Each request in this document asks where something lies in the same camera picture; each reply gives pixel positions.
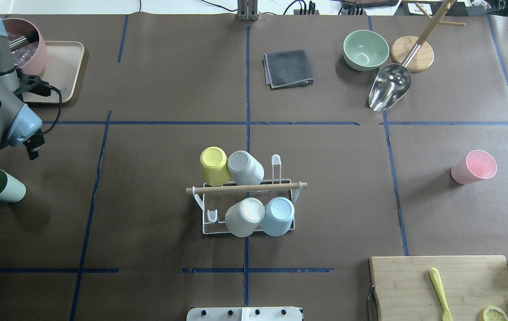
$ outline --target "lemon slice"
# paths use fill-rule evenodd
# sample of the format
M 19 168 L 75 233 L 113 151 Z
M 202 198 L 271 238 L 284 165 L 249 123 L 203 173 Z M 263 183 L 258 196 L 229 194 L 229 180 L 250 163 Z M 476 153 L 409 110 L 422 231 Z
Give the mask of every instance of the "lemon slice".
M 490 305 L 482 311 L 482 321 L 508 321 L 508 317 L 502 309 Z

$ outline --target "folded towel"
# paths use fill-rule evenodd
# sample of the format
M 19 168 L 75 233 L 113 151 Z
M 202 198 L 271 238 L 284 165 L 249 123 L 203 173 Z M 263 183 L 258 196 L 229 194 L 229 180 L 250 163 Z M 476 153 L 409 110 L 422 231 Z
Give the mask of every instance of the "folded towel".
M 313 83 L 313 69 L 305 49 L 264 54 L 266 85 L 272 89 Z

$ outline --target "yellow cup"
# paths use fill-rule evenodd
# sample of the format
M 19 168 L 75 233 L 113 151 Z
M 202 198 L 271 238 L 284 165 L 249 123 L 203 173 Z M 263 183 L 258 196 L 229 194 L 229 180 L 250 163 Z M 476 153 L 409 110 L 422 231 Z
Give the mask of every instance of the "yellow cup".
M 230 180 L 227 167 L 226 153 L 217 147 L 209 147 L 200 154 L 200 170 L 205 183 L 211 186 L 221 186 Z

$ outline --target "scoop handle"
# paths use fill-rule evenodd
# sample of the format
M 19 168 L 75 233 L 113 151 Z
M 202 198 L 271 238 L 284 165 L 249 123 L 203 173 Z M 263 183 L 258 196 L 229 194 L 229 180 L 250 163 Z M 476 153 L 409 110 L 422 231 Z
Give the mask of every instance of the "scoop handle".
M 446 301 L 446 296 L 444 295 L 444 287 L 442 286 L 442 279 L 440 278 L 440 272 L 438 269 L 431 268 L 429 271 L 430 279 L 433 282 L 434 290 L 438 295 L 438 299 L 440 300 L 440 304 L 442 305 L 443 311 L 450 311 L 448 308 L 448 302 Z
M 421 36 L 418 37 L 417 44 L 423 45 L 426 42 L 426 39 L 428 39 L 430 34 L 436 29 L 436 26 L 442 18 L 446 16 L 454 2 L 456 2 L 456 0 L 445 0 L 445 2 L 442 3 L 436 14 L 434 14 L 434 17 L 430 20 L 429 25 L 422 31 Z

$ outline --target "white wire rack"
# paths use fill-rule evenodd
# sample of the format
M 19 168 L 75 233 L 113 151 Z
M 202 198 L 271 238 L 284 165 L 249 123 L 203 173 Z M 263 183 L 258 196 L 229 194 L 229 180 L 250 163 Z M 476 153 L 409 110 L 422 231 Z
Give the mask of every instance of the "white wire rack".
M 276 166 L 279 170 L 279 177 L 275 176 Z M 246 197 L 256 197 L 262 203 L 268 203 L 270 199 L 278 196 L 287 197 L 291 203 L 295 204 L 301 193 L 301 189 L 307 187 L 307 183 L 291 183 L 291 179 L 282 178 L 282 163 L 280 155 L 272 156 L 272 179 L 266 179 L 260 185 L 237 185 L 235 181 L 213 187 L 206 183 L 202 187 L 191 187 L 186 192 L 191 194 L 198 206 L 202 209 L 202 233 L 211 234 L 229 234 L 226 222 L 220 218 L 219 213 L 226 213 L 225 210 Z M 295 217 L 291 222 L 288 231 L 295 229 Z M 258 226 L 255 232 L 261 232 Z

